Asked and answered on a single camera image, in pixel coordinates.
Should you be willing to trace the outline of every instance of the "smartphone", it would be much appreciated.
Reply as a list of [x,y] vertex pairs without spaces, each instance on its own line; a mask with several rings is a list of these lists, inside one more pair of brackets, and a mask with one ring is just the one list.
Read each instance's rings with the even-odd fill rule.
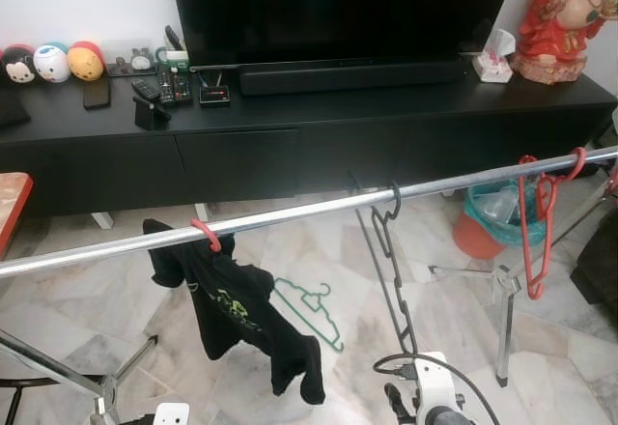
[[104,108],[109,106],[109,103],[109,78],[106,74],[97,80],[84,83],[84,108]]

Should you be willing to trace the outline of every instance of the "marble floor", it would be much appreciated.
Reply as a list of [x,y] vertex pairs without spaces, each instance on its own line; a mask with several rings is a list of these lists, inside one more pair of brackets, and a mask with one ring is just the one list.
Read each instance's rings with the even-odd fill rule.
[[[566,185],[558,217],[601,181],[592,177]],[[220,219],[323,197],[225,203],[213,212]],[[458,197],[407,200],[392,226],[421,351],[444,352],[480,387],[503,425],[618,424],[618,332],[612,316],[589,306],[569,279],[604,211],[592,214],[555,247],[541,301],[528,300],[525,292],[517,296],[510,381],[500,388],[493,371],[498,301],[492,282],[428,271],[431,264],[492,265],[470,260],[453,243],[451,231],[461,208]],[[100,230],[88,215],[25,220],[8,259],[139,235],[146,217],[180,227],[194,215],[192,206],[115,212],[112,230]],[[123,420],[153,412],[160,402],[186,401],[193,425],[395,424],[383,385],[398,385],[408,407],[414,385],[372,371],[378,358],[400,350],[355,214],[336,212],[243,232],[237,244],[235,257],[242,264],[259,265],[311,292],[320,291],[322,283],[330,286],[323,305],[344,350],[337,353],[322,343],[322,406],[302,402],[298,379],[285,394],[273,396],[269,359],[252,346],[241,343],[209,361],[188,290],[156,286],[146,252],[0,282],[0,327],[84,373],[114,372],[147,336],[158,334],[159,345],[120,389]],[[312,333],[278,295],[271,301],[299,331]],[[0,354],[0,377],[37,375]],[[456,384],[466,397],[467,413],[477,424],[489,424],[473,393]],[[0,390],[0,417],[7,413],[11,394]],[[83,425],[91,407],[89,398],[64,385],[35,388],[24,393],[16,423]]]

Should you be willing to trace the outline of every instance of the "trash bin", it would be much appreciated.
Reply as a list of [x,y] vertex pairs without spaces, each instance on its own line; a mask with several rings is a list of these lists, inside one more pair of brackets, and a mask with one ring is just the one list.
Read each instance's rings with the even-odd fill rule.
[[[519,204],[507,221],[496,220],[480,207],[483,195],[498,193],[504,188],[517,191],[518,182],[514,180],[476,185],[467,190],[465,207],[460,214],[453,238],[461,251],[477,259],[491,259],[507,246],[521,246],[521,227]],[[535,186],[525,186],[526,223],[530,246],[539,244],[546,235],[546,222],[537,219]]]

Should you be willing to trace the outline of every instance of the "white wall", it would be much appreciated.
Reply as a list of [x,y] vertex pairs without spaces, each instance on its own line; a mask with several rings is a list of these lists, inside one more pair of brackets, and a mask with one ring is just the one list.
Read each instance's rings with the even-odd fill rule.
[[[527,2],[505,0],[496,25],[515,33]],[[20,42],[143,38],[159,45],[165,24],[181,32],[175,0],[0,0],[0,48]],[[588,55],[588,75],[618,94],[616,21],[607,23],[590,43]]]

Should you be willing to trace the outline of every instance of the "orange bucket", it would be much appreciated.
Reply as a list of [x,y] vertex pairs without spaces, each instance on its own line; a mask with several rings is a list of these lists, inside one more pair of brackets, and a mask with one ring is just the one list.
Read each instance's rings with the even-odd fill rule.
[[492,259],[506,249],[506,245],[494,240],[481,224],[464,211],[453,229],[453,239],[461,251],[476,259]]

